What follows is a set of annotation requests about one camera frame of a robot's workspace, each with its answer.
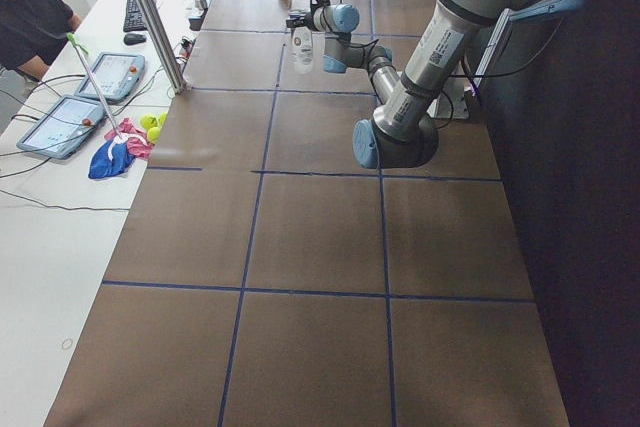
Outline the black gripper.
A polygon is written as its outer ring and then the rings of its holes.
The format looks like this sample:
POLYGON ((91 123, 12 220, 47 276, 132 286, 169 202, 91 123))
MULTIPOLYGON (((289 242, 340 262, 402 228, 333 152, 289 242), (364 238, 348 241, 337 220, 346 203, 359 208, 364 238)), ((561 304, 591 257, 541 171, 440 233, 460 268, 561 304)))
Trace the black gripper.
POLYGON ((286 27, 291 31, 298 28, 312 29, 312 13, 307 10, 291 10, 286 19, 286 27))

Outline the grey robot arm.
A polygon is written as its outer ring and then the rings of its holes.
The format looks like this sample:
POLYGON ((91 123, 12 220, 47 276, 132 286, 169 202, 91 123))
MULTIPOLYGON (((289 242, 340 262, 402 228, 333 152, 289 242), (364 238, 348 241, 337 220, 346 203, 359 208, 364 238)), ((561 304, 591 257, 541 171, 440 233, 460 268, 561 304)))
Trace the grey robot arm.
POLYGON ((376 42, 356 44, 351 34, 360 16, 351 4, 310 0, 307 10, 290 13, 294 58, 307 69, 310 56, 304 32, 325 36, 323 68, 344 73, 349 68, 367 72, 381 104, 371 118, 353 131, 353 152, 366 169, 413 168, 427 163, 438 148, 439 135, 428 113, 443 93, 447 80, 461 65, 466 48, 485 27, 493 26, 505 10, 518 17, 554 18, 580 8, 584 0, 435 0, 432 19, 404 71, 392 64, 388 49, 376 42))

